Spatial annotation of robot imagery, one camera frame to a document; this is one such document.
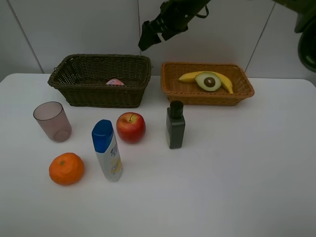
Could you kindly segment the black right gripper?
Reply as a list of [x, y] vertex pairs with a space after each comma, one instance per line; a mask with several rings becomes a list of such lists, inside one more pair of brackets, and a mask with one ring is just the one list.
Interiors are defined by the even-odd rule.
[[188, 22], [196, 16], [198, 4], [195, 0], [167, 0], [160, 6], [160, 14], [152, 21], [142, 24], [142, 33], [138, 46], [145, 51], [161, 43], [158, 34], [169, 40], [188, 29]]

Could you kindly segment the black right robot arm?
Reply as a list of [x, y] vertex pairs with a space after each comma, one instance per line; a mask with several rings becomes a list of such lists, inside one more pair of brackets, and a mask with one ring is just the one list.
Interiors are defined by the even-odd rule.
[[[298, 54], [301, 63], [310, 71], [316, 71], [316, 2], [314, 0], [276, 0], [276, 3], [298, 14], [295, 33], [301, 33]], [[209, 15], [208, 0], [165, 0], [160, 5], [159, 15], [142, 24], [138, 46], [145, 51], [164, 40], [188, 30], [188, 23], [198, 17]]]

